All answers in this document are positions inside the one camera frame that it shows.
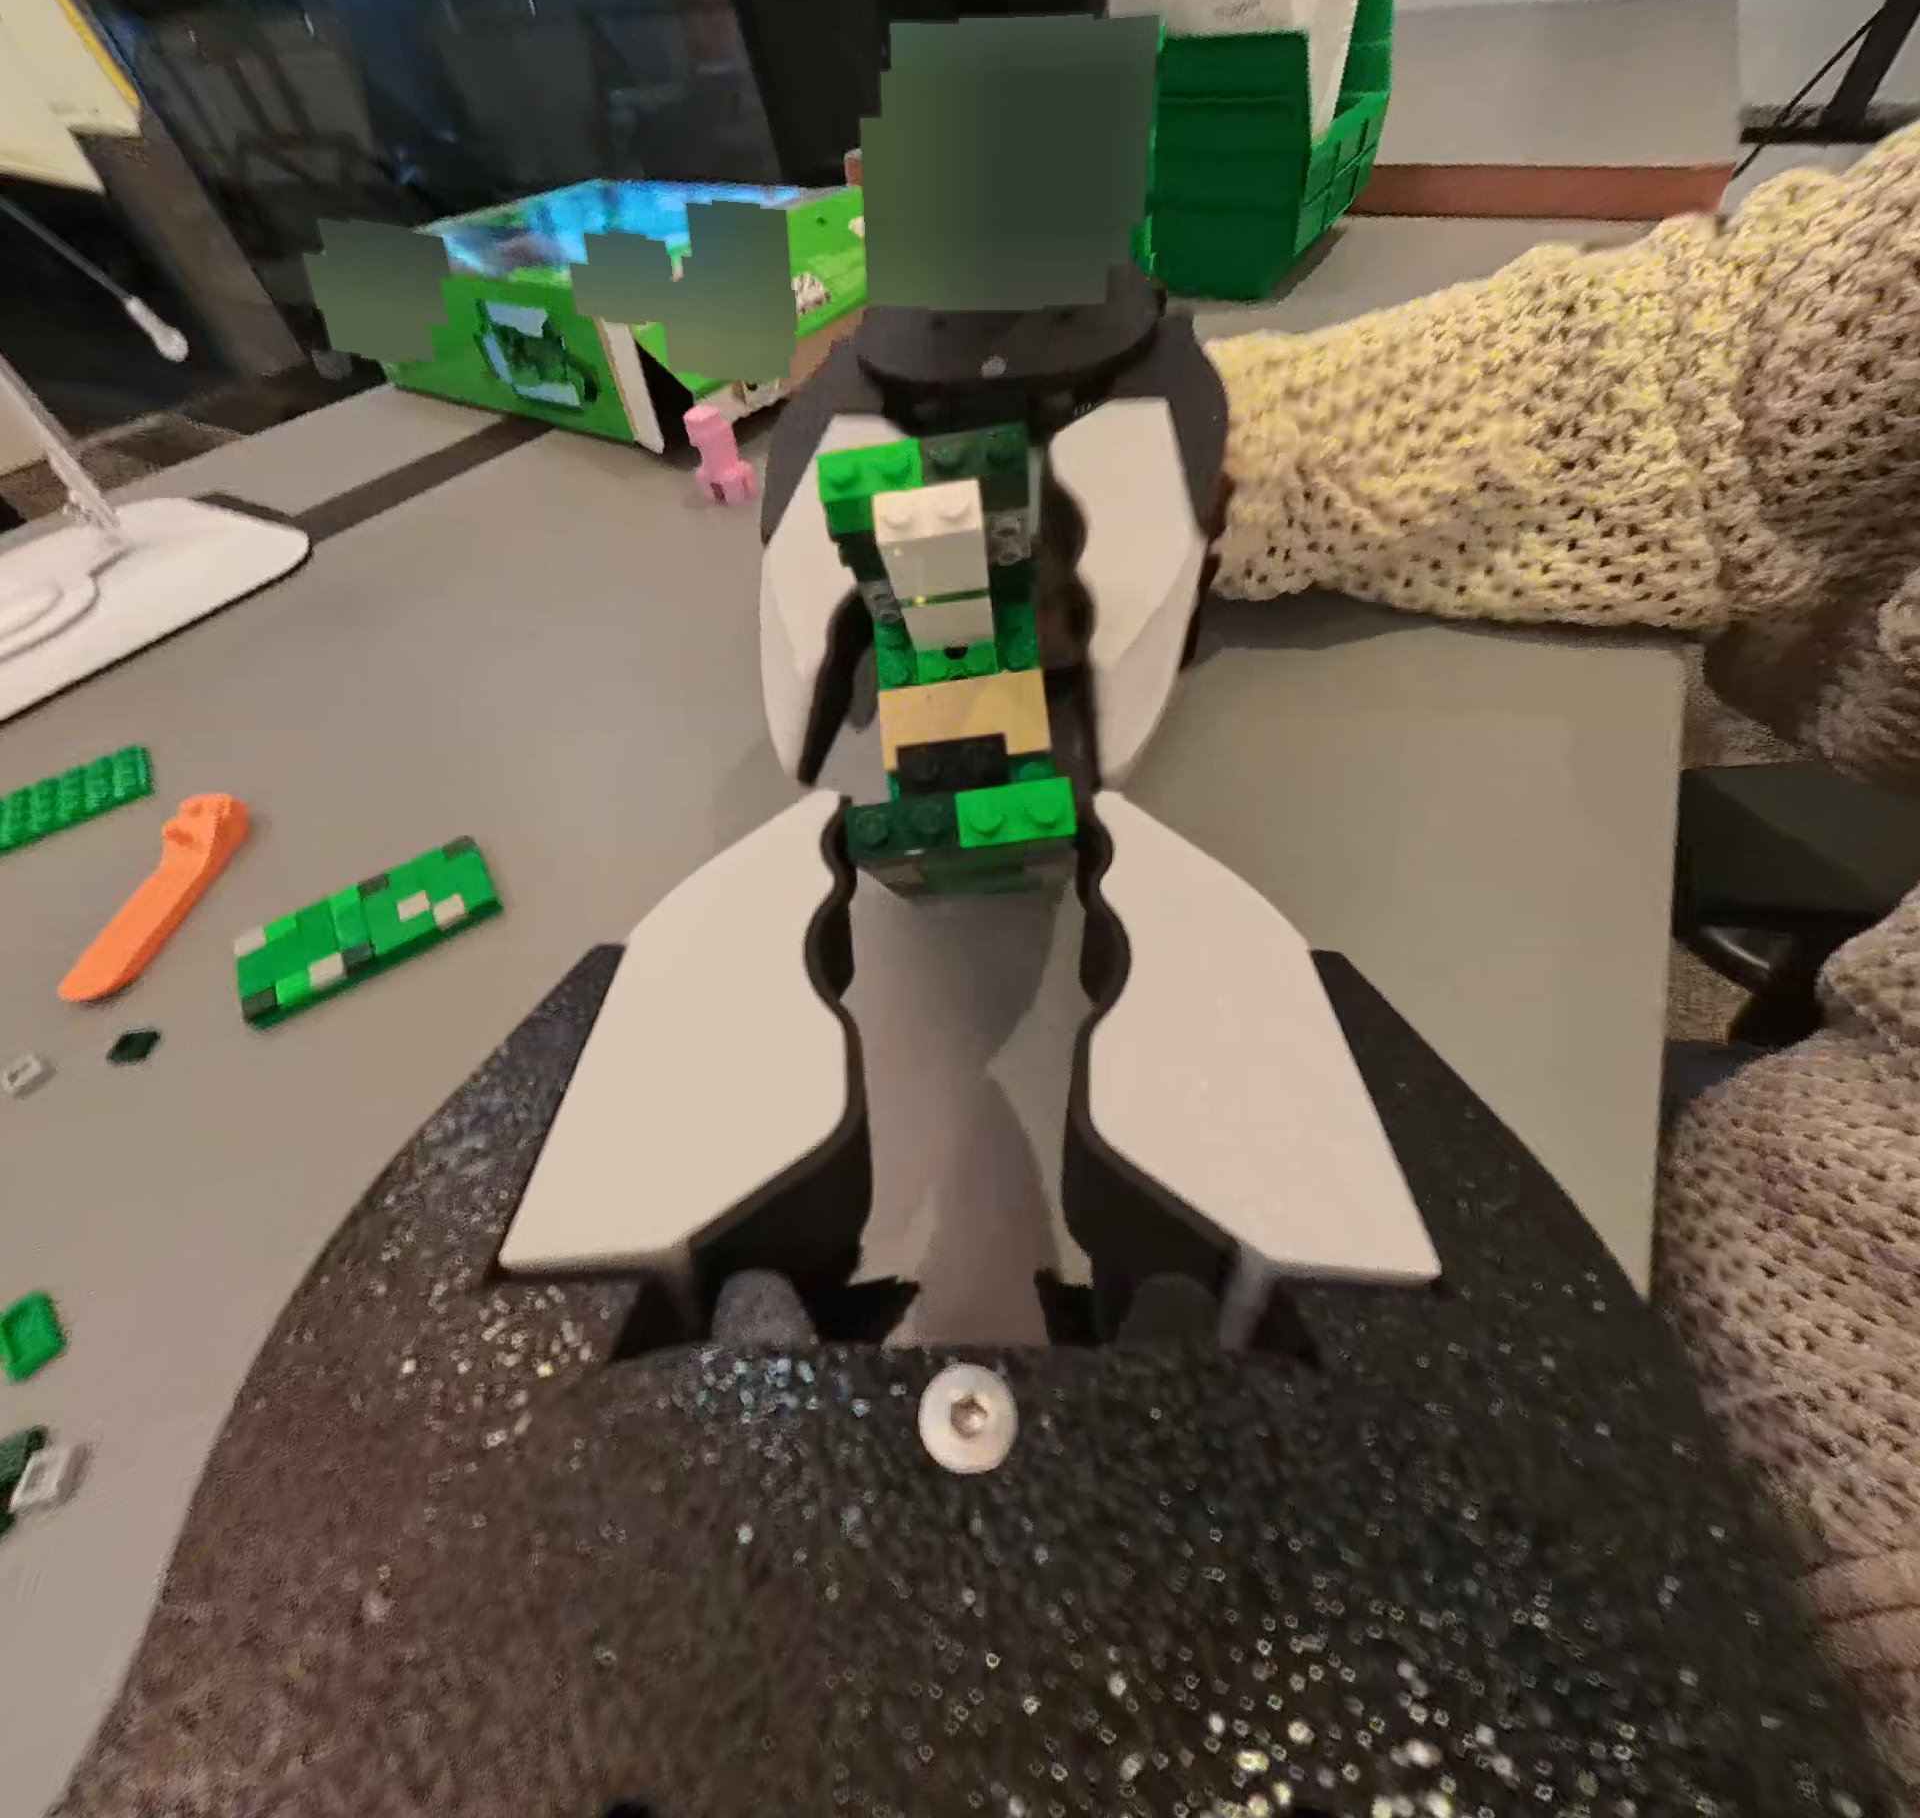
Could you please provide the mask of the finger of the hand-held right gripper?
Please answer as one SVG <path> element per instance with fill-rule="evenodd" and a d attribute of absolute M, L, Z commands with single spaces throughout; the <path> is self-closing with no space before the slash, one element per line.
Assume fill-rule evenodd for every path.
<path fill-rule="evenodd" d="M 818 781 L 871 656 L 871 618 L 827 531 L 818 452 L 884 444 L 891 420 L 785 405 L 760 468 L 760 683 L 781 770 Z"/>
<path fill-rule="evenodd" d="M 1099 405 L 1052 439 L 1049 469 L 1082 534 L 1098 780 L 1123 787 L 1181 679 L 1207 540 L 1164 400 Z"/>

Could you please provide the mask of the green lego plate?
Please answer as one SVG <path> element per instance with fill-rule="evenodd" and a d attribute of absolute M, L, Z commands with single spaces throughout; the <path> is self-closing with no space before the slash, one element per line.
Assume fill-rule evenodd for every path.
<path fill-rule="evenodd" d="M 149 797 L 153 757 L 126 745 L 3 795 L 0 850 L 12 857 Z"/>

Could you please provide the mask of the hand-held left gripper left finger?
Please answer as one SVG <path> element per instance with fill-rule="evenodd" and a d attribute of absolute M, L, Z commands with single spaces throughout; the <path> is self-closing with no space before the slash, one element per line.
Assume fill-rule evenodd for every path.
<path fill-rule="evenodd" d="M 511 1277 L 685 1274 L 851 1119 L 839 996 L 809 961 L 846 905 L 841 797 L 802 797 L 660 898 L 609 991 L 496 1250 Z"/>

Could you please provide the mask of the black metal stand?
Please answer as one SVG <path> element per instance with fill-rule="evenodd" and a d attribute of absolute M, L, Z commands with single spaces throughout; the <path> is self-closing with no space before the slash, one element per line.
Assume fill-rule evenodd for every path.
<path fill-rule="evenodd" d="M 1879 108 L 1884 77 L 1918 23 L 1918 0 L 1883 0 L 1816 73 L 1782 105 L 1763 105 L 1743 126 L 1744 151 L 1733 176 L 1768 151 L 1870 146 L 1894 123 Z"/>

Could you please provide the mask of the green lego set box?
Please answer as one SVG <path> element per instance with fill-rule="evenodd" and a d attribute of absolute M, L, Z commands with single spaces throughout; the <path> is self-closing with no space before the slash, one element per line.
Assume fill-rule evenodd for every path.
<path fill-rule="evenodd" d="M 657 242 L 675 274 L 698 204 L 779 212 L 788 227 L 798 345 L 779 381 L 720 381 L 677 367 L 657 323 L 609 324 L 574 305 L 570 274 L 587 240 Z M 423 224 L 441 240 L 446 321 L 425 360 L 387 363 L 399 390 L 662 455 L 685 444 L 685 413 L 709 405 L 739 420 L 781 403 L 849 336 L 867 302 L 864 193 L 737 182 L 584 180 Z"/>

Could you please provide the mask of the green mosaic lego panel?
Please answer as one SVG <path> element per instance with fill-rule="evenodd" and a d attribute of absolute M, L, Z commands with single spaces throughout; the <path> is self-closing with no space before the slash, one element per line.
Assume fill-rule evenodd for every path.
<path fill-rule="evenodd" d="M 496 918 L 500 897 L 474 838 L 461 836 L 243 932 L 235 986 L 265 1031 L 340 996 Z"/>

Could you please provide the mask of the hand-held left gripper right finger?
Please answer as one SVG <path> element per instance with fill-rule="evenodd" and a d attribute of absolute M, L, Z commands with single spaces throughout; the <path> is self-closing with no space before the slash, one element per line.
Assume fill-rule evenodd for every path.
<path fill-rule="evenodd" d="M 1096 803 L 1062 1205 L 1096 1282 L 1432 1282 L 1443 1263 L 1308 941 Z"/>

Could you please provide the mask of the black chair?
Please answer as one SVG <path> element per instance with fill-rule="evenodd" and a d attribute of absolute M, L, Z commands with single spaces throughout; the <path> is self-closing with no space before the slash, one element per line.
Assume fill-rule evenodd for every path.
<path fill-rule="evenodd" d="M 1743 988 L 1733 1045 L 1810 1039 L 1822 968 L 1897 911 L 1917 877 L 1914 795 L 1799 763 L 1679 780 L 1674 938 Z"/>

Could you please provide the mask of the white book stand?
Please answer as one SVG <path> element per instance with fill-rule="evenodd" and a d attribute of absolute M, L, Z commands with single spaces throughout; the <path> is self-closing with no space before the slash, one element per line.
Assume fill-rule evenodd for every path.
<path fill-rule="evenodd" d="M 311 537 L 270 516 L 197 497 L 112 502 L 12 365 L 3 367 L 3 388 L 65 487 L 61 518 L 5 544 L 5 723 L 287 580 L 312 557 Z"/>

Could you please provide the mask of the cream knit sweater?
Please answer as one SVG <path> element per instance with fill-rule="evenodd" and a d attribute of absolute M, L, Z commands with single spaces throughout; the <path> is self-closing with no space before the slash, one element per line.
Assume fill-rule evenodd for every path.
<path fill-rule="evenodd" d="M 1828 1654 L 1917 1782 L 1917 889 L 1814 993 L 1810 1039 L 1681 1114 L 1652 1282 L 1786 1532 Z"/>

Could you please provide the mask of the pink lego pig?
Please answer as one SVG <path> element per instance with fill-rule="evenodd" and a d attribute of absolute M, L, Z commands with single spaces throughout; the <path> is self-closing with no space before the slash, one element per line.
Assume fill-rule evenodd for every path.
<path fill-rule="evenodd" d="M 756 497 L 756 468 L 737 444 L 734 418 L 705 400 L 685 410 L 685 437 L 696 455 L 696 480 L 718 505 L 745 505 Z"/>

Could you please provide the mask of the lego instruction booklet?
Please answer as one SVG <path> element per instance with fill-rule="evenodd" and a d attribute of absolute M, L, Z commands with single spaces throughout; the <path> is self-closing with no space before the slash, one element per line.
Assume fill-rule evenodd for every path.
<path fill-rule="evenodd" d="M 3 174 L 104 198 L 84 136 L 137 140 L 138 92 L 74 0 L 3 0 Z"/>

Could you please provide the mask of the tall green lego block tower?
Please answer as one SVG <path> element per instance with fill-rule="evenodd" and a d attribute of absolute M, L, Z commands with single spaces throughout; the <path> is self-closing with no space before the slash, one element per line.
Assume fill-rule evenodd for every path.
<path fill-rule="evenodd" d="M 1039 622 L 1040 486 L 1018 420 L 864 437 L 815 461 L 871 619 L 885 795 L 849 858 L 898 897 L 1046 890 L 1077 836 Z"/>

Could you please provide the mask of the person's right forearm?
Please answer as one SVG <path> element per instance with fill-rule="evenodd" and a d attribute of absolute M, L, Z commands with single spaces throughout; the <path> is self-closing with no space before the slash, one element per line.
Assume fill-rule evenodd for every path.
<path fill-rule="evenodd" d="M 1212 593 L 1707 635 L 1917 540 L 1918 130 L 1208 358 Z"/>

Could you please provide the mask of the orange brick separator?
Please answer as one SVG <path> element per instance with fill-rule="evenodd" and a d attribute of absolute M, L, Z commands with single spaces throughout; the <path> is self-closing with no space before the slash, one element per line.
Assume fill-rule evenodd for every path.
<path fill-rule="evenodd" d="M 61 979 L 58 996 L 82 1005 L 130 988 L 238 852 L 249 828 L 249 807 L 242 797 L 182 800 L 162 830 L 157 867 Z"/>

